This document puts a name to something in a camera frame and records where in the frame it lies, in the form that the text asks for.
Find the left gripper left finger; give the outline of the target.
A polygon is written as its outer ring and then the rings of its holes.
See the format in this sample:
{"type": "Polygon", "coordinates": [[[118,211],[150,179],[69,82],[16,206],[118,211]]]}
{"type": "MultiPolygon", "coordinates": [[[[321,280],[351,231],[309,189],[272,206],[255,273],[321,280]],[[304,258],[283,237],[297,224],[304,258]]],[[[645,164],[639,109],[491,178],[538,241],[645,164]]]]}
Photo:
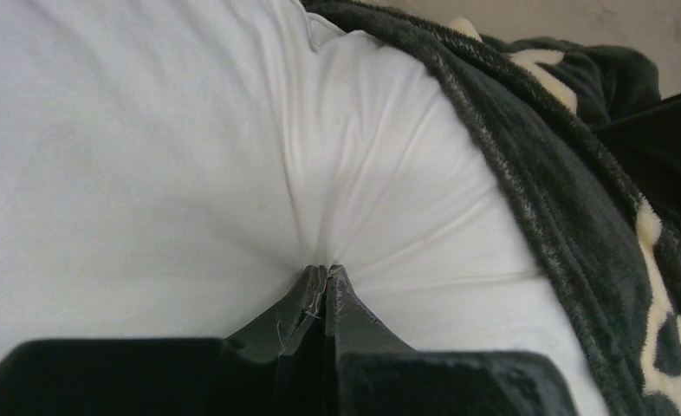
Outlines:
{"type": "Polygon", "coordinates": [[[0,362],[0,415],[319,415],[324,267],[226,338],[27,341],[0,362]]]}

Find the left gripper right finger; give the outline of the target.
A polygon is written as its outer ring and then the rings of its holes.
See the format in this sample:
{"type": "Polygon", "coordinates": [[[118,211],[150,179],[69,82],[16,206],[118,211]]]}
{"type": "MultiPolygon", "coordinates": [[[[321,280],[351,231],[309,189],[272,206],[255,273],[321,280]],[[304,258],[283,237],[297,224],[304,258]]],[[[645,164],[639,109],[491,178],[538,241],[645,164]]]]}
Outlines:
{"type": "Polygon", "coordinates": [[[325,376],[333,415],[576,413],[566,381],[546,357],[418,351],[356,296],[343,267],[331,267],[327,278],[325,376]]]}

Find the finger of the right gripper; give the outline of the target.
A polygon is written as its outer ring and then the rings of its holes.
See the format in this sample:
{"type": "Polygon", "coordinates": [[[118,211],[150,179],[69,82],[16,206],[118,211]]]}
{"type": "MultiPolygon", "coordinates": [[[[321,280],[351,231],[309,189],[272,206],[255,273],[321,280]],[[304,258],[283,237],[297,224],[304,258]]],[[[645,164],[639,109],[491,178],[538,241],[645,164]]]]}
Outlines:
{"type": "Polygon", "coordinates": [[[657,211],[681,221],[681,94],[595,129],[657,211]]]}

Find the white pillow insert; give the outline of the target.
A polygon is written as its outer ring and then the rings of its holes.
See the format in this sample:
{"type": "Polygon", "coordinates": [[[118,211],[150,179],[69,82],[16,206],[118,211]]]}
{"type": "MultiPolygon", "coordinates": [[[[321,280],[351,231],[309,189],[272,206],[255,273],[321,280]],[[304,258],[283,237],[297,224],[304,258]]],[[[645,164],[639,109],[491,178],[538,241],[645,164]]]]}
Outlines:
{"type": "Polygon", "coordinates": [[[421,62],[296,1],[0,1],[0,360],[225,337],[331,264],[412,347],[545,355],[607,414],[421,62]]]}

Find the black pillowcase with beige flowers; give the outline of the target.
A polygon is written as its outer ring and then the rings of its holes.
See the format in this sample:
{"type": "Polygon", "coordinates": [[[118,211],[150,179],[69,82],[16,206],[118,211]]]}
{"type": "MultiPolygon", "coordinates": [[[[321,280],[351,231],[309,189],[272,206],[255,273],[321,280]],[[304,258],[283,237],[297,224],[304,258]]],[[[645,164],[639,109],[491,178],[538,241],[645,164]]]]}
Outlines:
{"type": "Polygon", "coordinates": [[[635,49],[505,42],[391,7],[307,1],[421,61],[495,174],[612,415],[681,415],[681,221],[595,129],[659,101],[635,49]]]}

